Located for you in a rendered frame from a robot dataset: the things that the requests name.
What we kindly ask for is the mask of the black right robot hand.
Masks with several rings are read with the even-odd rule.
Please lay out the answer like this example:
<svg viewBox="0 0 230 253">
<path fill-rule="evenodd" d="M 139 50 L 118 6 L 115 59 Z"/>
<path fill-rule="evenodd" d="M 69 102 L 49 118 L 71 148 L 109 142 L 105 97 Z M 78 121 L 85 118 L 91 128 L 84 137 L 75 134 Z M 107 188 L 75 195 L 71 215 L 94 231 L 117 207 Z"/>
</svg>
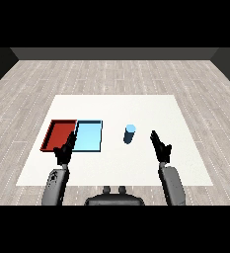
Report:
<svg viewBox="0 0 230 253">
<path fill-rule="evenodd" d="M 155 153 L 159 162 L 170 162 L 172 145 L 165 145 L 159 138 L 155 130 L 151 132 L 150 139 L 152 141 Z"/>
</svg>

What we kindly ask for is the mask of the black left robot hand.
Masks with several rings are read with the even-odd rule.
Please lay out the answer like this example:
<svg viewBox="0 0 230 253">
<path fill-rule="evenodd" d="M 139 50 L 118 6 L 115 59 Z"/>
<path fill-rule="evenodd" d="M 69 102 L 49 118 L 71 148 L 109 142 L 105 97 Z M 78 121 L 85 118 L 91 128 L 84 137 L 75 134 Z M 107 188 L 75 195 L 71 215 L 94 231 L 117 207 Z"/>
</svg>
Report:
<svg viewBox="0 0 230 253">
<path fill-rule="evenodd" d="M 76 134 L 71 131 L 67 137 L 66 142 L 61 147 L 53 148 L 53 152 L 57 158 L 58 165 L 62 166 L 63 164 L 69 164 L 76 140 Z"/>
</svg>

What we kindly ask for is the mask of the red shallow open box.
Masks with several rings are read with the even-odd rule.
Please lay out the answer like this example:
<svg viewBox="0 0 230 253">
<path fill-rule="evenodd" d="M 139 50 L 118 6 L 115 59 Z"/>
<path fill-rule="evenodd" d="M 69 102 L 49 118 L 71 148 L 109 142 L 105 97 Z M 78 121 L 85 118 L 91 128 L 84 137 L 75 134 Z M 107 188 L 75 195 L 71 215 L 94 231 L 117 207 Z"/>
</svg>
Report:
<svg viewBox="0 0 230 253">
<path fill-rule="evenodd" d="M 76 123 L 76 120 L 52 120 L 39 150 L 52 152 L 54 147 L 61 147 L 69 134 L 75 130 Z"/>
</svg>

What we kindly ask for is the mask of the light blue shallow open box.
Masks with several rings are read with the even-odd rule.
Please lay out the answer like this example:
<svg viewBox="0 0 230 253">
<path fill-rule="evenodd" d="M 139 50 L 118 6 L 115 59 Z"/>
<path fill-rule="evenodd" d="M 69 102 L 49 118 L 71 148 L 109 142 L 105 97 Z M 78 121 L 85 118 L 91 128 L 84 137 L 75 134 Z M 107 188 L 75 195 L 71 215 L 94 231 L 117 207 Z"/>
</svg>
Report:
<svg viewBox="0 0 230 253">
<path fill-rule="evenodd" d="M 74 152 L 100 152 L 103 122 L 100 120 L 79 120 L 75 129 Z"/>
</svg>

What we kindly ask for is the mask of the small blue can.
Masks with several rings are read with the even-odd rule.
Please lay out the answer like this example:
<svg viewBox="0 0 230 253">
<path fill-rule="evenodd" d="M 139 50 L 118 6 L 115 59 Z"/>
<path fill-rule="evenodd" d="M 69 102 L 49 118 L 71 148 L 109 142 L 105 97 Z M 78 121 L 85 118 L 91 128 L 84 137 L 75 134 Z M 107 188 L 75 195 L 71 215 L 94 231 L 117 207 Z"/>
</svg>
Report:
<svg viewBox="0 0 230 253">
<path fill-rule="evenodd" d="M 130 144 L 132 142 L 135 131 L 136 131 L 135 125 L 127 125 L 125 127 L 123 142 L 126 144 Z"/>
</svg>

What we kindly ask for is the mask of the dark grey robot body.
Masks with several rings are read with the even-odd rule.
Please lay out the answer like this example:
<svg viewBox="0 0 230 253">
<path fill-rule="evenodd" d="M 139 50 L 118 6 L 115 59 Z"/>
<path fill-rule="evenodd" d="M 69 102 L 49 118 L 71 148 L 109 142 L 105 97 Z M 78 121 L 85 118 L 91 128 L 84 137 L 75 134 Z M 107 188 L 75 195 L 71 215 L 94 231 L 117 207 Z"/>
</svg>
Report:
<svg viewBox="0 0 230 253">
<path fill-rule="evenodd" d="M 100 195 L 85 201 L 85 206 L 144 206 L 144 202 L 141 198 L 129 195 L 125 186 L 119 186 L 117 194 L 111 193 L 111 187 L 104 186 Z"/>
</svg>

